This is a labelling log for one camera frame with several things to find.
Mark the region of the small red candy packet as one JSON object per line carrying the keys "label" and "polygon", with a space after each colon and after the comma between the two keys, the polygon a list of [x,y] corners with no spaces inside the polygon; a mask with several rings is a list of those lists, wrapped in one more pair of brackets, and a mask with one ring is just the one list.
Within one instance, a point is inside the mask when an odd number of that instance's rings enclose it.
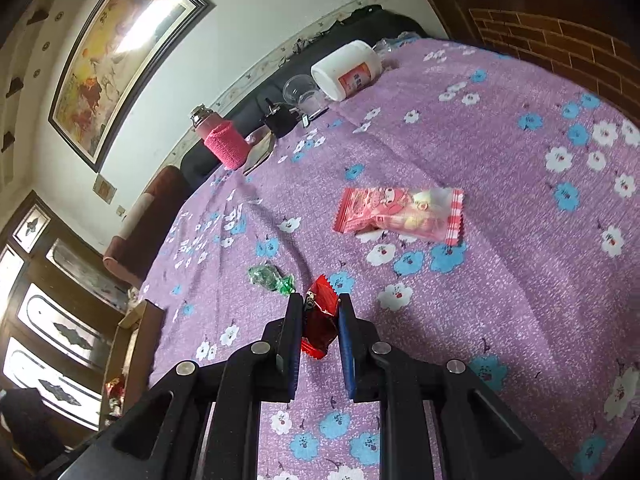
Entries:
{"label": "small red candy packet", "polygon": [[340,298],[324,274],[309,287],[304,301],[300,348],[316,360],[323,359],[338,335],[337,311]]}

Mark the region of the green candy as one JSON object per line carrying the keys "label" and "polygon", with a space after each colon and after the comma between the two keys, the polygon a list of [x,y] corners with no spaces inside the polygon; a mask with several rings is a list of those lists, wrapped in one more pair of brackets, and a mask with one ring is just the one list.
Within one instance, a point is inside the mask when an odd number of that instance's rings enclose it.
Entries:
{"label": "green candy", "polygon": [[281,274],[279,269],[270,263],[251,266],[247,275],[253,285],[260,286],[270,292],[277,292],[283,296],[296,292],[294,276]]}

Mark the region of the pink cartoon snack bag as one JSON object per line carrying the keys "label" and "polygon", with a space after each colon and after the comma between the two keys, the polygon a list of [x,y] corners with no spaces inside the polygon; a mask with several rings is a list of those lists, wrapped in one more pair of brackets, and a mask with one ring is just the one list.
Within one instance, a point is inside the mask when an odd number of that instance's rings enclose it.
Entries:
{"label": "pink cartoon snack bag", "polygon": [[463,201],[461,188],[346,188],[333,229],[339,233],[386,230],[458,246]]}

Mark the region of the red long snack packet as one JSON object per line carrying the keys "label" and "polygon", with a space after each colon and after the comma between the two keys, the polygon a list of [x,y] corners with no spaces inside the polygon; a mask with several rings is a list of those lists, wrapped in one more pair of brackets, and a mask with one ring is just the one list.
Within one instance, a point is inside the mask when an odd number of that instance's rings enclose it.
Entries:
{"label": "red long snack packet", "polygon": [[118,377],[108,380],[104,384],[104,393],[108,404],[122,405],[124,403],[126,393],[126,377],[124,375],[119,375]]}

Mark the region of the cardboard tray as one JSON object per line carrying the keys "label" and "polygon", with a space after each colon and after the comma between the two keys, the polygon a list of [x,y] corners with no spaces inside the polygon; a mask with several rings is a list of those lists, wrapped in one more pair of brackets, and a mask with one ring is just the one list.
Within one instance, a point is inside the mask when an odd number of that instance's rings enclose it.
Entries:
{"label": "cardboard tray", "polygon": [[[103,376],[99,428],[104,429],[136,404],[148,388],[154,353],[160,342],[165,312],[148,300],[142,300],[118,323]],[[124,375],[124,403],[108,404],[104,384]]]}

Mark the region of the purple floral tablecloth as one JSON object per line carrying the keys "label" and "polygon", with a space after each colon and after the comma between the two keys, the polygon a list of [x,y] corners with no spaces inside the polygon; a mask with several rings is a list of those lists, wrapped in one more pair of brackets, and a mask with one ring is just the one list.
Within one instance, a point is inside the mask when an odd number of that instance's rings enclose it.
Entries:
{"label": "purple floral tablecloth", "polygon": [[[435,186],[464,192],[457,247],[334,230],[346,188]],[[263,263],[298,290],[326,276],[414,358],[464,361],[578,479],[639,418],[639,125],[537,66],[419,40],[251,174],[216,170],[142,287],[166,313],[152,380],[280,318]]]}

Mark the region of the booklet on table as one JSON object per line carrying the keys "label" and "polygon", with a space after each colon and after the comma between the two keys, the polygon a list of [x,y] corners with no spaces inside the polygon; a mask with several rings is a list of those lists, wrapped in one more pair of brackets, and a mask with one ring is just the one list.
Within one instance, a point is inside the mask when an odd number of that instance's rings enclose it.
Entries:
{"label": "booklet on table", "polygon": [[248,176],[269,158],[276,145],[277,138],[268,126],[263,125],[254,130],[246,140],[250,144],[250,152],[242,167],[244,176]]}

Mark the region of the pink sleeved thermos bottle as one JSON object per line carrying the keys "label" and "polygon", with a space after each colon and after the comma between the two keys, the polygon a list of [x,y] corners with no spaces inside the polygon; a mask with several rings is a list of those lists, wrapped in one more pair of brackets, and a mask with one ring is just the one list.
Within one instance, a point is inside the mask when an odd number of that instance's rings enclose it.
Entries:
{"label": "pink sleeved thermos bottle", "polygon": [[235,129],[231,120],[222,118],[217,112],[201,104],[192,110],[191,122],[206,148],[225,167],[235,170],[245,164],[252,147]]}

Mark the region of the small black container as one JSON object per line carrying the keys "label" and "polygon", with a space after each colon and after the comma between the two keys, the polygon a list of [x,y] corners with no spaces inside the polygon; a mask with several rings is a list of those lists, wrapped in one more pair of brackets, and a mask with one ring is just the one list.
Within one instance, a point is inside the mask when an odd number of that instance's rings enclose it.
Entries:
{"label": "small black container", "polygon": [[264,124],[278,139],[289,134],[297,125],[298,120],[286,106],[273,103],[270,99],[266,99],[268,105],[268,113],[264,116]]}

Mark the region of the wooden glass doors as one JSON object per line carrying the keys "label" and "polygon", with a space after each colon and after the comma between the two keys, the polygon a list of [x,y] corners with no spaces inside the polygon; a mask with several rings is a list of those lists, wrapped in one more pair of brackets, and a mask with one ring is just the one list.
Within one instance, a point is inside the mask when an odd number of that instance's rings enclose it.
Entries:
{"label": "wooden glass doors", "polygon": [[33,388],[67,446],[100,428],[126,289],[35,192],[1,223],[1,387]]}

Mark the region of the white plastic jar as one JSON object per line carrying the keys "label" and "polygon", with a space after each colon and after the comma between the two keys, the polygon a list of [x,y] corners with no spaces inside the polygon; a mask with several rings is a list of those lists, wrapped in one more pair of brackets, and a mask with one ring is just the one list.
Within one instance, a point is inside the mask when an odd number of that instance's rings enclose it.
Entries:
{"label": "white plastic jar", "polygon": [[341,102],[382,74],[381,58],[368,44],[354,40],[311,66],[311,77],[332,101]]}

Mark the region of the black leather sofa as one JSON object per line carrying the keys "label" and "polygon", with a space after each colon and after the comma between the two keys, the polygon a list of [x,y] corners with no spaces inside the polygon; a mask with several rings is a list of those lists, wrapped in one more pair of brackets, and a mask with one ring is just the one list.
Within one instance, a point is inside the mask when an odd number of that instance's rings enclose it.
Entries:
{"label": "black leather sofa", "polygon": [[264,82],[221,116],[232,122],[244,138],[262,126],[264,119],[278,106],[292,110],[299,104],[308,104],[314,82],[310,69],[314,63],[345,44],[361,40],[374,46],[383,39],[392,39],[404,32],[427,36],[424,28],[412,18],[382,9],[366,6],[352,12],[343,21],[335,22],[308,42],[298,44],[294,53]]}

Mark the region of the wooden cabinet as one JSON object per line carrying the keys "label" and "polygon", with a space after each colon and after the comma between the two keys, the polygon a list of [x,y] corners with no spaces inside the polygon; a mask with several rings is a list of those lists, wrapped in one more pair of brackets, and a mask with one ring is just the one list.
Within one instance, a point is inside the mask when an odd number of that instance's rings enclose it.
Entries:
{"label": "wooden cabinet", "polygon": [[639,119],[639,48],[601,0],[427,0],[447,36],[536,64]]}

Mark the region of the small wall plaque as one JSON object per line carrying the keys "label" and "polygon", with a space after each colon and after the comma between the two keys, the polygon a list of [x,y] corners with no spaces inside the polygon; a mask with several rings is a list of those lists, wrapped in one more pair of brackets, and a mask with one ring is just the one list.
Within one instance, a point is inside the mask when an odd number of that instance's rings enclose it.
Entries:
{"label": "small wall plaque", "polygon": [[111,205],[117,188],[115,188],[114,185],[108,182],[103,176],[98,174],[93,183],[92,190],[94,194],[104,201],[104,203]]}

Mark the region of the framed wall painting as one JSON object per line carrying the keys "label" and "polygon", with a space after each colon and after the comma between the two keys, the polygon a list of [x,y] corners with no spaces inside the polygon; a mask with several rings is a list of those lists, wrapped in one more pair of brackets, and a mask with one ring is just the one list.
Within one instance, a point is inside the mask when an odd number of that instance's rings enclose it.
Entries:
{"label": "framed wall painting", "polygon": [[126,115],[155,71],[214,4],[98,0],[67,55],[48,122],[99,172]]}

